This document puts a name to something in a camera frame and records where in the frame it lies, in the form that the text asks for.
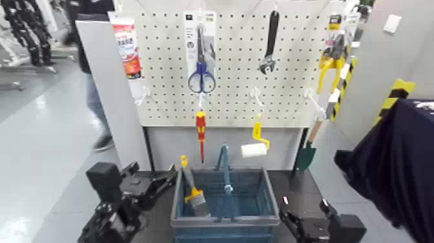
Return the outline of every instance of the shovel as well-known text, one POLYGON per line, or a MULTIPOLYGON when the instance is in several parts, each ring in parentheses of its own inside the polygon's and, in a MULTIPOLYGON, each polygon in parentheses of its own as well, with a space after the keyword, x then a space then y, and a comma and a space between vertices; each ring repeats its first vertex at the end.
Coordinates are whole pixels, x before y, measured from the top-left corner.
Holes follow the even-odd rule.
POLYGON ((315 155, 316 149, 312 148, 313 140, 315 139, 318 130, 320 129, 322 121, 316 119, 315 125, 312 128, 311 134, 306 142, 306 147, 301 149, 297 156, 297 168, 300 171, 306 170, 309 165, 311 165, 313 156, 315 155))

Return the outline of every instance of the paint roller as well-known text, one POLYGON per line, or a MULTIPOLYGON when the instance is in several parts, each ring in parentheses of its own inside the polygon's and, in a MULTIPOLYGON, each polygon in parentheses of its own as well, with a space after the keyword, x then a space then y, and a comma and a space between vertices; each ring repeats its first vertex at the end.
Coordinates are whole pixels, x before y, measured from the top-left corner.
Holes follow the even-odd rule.
POLYGON ((261 143, 246 144, 241 146, 241 155, 243 158, 257 157, 267 155, 270 149, 270 141, 261 137, 261 123, 255 122, 252 131, 252 137, 261 143))

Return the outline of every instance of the jeans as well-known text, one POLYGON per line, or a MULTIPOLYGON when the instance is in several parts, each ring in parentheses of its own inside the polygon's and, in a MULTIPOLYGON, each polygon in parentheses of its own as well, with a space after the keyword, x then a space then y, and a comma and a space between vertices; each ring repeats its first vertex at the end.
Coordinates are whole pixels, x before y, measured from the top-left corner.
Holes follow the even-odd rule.
POLYGON ((103 105, 99 99, 98 90, 96 90, 95 81, 91 74, 87 76, 87 107, 95 114, 101 122, 104 133, 110 134, 109 124, 104 114, 103 105))

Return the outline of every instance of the blue plastic basket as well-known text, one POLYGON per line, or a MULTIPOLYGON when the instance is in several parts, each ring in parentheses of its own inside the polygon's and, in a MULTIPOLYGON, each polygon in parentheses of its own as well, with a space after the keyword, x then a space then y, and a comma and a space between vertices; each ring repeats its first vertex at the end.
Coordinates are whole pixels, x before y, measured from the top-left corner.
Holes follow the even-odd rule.
MULTIPOLYGON (((229 168, 227 151, 222 148, 222 153, 223 167, 229 168)), ((211 217, 194 216, 191 206, 184 202, 191 188, 178 172, 170 221, 176 242, 271 241, 280 219, 265 169, 194 170, 193 176, 196 187, 203 190, 211 217), (230 193, 225 190, 228 184, 233 188, 230 193)))

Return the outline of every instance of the screwdriver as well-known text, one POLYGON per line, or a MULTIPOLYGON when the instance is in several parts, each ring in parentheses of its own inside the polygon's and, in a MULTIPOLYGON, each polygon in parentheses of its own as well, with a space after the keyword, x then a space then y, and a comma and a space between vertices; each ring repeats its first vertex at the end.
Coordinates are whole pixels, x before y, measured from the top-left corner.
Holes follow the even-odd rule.
POLYGON ((203 151, 203 143, 205 141, 205 113, 203 111, 196 113, 196 128, 198 130, 198 141, 200 143, 200 157, 203 163, 205 157, 203 151))

